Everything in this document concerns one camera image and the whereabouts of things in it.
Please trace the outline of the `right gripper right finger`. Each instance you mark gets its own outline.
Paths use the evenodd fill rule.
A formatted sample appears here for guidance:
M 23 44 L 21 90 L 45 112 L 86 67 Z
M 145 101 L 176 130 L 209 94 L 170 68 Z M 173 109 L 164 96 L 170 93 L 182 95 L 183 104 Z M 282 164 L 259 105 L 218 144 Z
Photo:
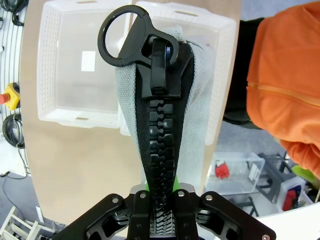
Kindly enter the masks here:
M 198 240 L 198 227 L 220 240 L 275 240 L 276 232 L 214 191 L 201 196 L 189 184 L 172 193 L 177 240 Z

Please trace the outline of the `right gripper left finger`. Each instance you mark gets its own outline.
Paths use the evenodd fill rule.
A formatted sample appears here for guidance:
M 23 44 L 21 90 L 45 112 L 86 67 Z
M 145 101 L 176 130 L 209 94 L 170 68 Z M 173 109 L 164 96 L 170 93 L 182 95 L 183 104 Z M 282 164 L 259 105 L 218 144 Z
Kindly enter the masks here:
M 57 233 L 54 240 L 110 240 L 127 229 L 128 240 L 150 239 L 151 195 L 135 185 L 124 198 L 111 193 Z

